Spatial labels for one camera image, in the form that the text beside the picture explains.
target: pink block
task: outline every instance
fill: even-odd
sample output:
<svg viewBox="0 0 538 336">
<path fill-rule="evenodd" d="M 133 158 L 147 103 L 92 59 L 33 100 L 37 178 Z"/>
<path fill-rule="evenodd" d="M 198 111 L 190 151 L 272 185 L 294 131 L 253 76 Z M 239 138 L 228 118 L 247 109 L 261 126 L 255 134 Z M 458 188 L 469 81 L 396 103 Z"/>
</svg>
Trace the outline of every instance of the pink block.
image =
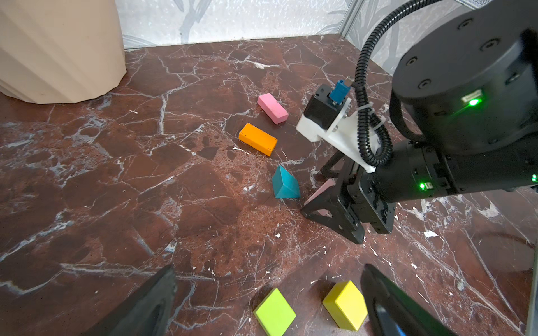
<svg viewBox="0 0 538 336">
<path fill-rule="evenodd" d="M 273 95 L 264 94 L 259 96 L 258 104 L 275 124 L 280 124 L 288 119 L 289 113 L 284 110 Z"/>
<path fill-rule="evenodd" d="M 324 192 L 325 190 L 327 190 L 327 188 L 329 187 L 332 187 L 333 185 L 335 185 L 336 182 L 335 180 L 333 179 L 328 179 L 319 189 L 316 190 L 316 192 L 310 196 L 310 198 L 308 198 L 305 202 L 305 205 L 307 205 L 308 203 L 310 203 L 310 201 L 312 201 L 314 198 L 316 198 L 317 196 L 319 196 L 319 194 L 321 194 L 322 192 Z M 318 210 L 318 212 L 320 213 L 320 215 L 322 216 L 327 216 L 327 214 L 329 213 L 329 211 L 325 210 L 325 209 L 322 209 L 322 210 Z"/>
</svg>

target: beige vase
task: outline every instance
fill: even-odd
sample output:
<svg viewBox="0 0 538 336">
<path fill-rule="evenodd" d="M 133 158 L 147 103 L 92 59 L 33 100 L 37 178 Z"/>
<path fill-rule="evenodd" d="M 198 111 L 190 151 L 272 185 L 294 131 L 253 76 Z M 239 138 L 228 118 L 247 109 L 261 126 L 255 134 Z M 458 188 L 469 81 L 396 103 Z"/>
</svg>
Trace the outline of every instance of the beige vase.
<svg viewBox="0 0 538 336">
<path fill-rule="evenodd" d="M 125 75 L 114 0 L 0 0 L 0 92 L 25 102 L 77 103 Z"/>
</svg>

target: orange block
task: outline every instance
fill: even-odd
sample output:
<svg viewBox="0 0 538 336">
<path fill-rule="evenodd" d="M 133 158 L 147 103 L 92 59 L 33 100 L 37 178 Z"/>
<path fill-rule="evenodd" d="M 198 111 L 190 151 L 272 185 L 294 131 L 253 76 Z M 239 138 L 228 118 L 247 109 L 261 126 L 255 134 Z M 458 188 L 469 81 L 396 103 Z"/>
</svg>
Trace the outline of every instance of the orange block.
<svg viewBox="0 0 538 336">
<path fill-rule="evenodd" d="M 267 156 L 271 155 L 274 147 L 277 145 L 277 139 L 275 137 L 270 136 L 249 123 L 246 123 L 245 127 L 239 133 L 239 140 Z"/>
</svg>

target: lime green block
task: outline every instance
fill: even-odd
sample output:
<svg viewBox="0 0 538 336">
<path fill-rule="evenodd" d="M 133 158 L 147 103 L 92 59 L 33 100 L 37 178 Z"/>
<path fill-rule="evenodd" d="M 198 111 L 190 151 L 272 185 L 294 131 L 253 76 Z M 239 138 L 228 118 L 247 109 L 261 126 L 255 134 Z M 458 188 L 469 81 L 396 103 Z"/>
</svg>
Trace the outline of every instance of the lime green block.
<svg viewBox="0 0 538 336">
<path fill-rule="evenodd" d="M 267 335 L 282 336 L 296 315 L 278 288 L 273 288 L 269 295 L 254 309 L 254 316 Z"/>
<path fill-rule="evenodd" d="M 323 305 L 341 329 L 359 330 L 368 315 L 364 296 L 351 281 L 335 284 Z"/>
</svg>

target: yellow block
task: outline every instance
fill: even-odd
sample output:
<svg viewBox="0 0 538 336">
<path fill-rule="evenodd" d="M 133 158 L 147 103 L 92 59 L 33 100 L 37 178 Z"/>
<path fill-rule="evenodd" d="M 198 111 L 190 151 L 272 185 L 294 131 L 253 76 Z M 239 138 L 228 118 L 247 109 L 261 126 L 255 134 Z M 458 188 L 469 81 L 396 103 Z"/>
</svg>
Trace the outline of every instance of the yellow block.
<svg viewBox="0 0 538 336">
<path fill-rule="evenodd" d="M 271 155 L 274 147 L 277 145 L 277 139 L 275 137 L 270 136 L 249 123 L 246 123 L 245 127 L 239 133 L 239 140 L 267 156 Z"/>
<path fill-rule="evenodd" d="M 335 284 L 323 305 L 341 329 L 358 331 L 368 315 L 364 297 L 351 281 Z"/>
</svg>

